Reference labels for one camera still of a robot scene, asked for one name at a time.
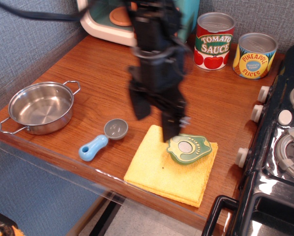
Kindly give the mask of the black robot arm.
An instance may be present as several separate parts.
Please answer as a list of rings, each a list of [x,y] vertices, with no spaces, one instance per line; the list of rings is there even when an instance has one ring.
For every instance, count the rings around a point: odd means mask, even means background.
[[[125,9],[137,40],[133,55],[138,66],[128,68],[132,79],[129,94],[135,116],[150,115],[151,107],[161,112],[163,140],[177,136],[188,123],[186,101],[179,91],[185,56],[189,48],[176,36],[181,13],[172,0],[126,0]]]

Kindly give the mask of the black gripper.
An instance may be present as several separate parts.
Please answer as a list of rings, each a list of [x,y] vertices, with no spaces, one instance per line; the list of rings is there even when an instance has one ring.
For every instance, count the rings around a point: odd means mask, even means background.
[[[129,94],[134,114],[138,120],[150,115],[151,106],[162,111],[163,141],[180,134],[182,128],[190,124],[185,114],[186,101],[178,89],[183,80],[184,56],[138,55],[140,66],[128,68],[132,79]]]

